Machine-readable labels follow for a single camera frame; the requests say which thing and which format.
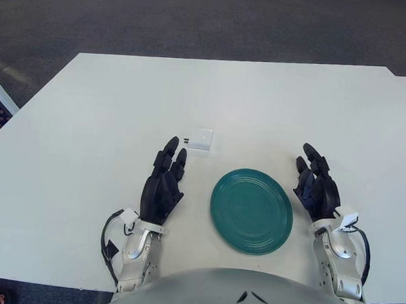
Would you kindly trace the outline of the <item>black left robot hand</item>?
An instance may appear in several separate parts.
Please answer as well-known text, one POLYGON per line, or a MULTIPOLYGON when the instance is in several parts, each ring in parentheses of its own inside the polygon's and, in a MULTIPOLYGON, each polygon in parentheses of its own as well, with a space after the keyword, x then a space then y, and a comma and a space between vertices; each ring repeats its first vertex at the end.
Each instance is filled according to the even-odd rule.
POLYGON ((163 150, 158 151, 153 171, 142 190, 140 219, 150 224, 163 226, 184 196, 178 183, 184 176, 187 152, 185 148, 181 148, 173 160, 178 145, 179 138, 174 136, 163 150))

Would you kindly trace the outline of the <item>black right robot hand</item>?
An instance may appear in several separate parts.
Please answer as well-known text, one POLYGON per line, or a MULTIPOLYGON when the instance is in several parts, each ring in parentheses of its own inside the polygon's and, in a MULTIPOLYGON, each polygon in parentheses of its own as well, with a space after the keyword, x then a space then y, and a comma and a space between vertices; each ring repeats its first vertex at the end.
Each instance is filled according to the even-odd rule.
POLYGON ((299 183, 293 191, 313 222, 333 219, 335 208, 341 205, 341 200, 336 182, 329 175, 327 160, 309 143, 303 145, 303 152, 310 165, 302 157, 297 157, 299 183))

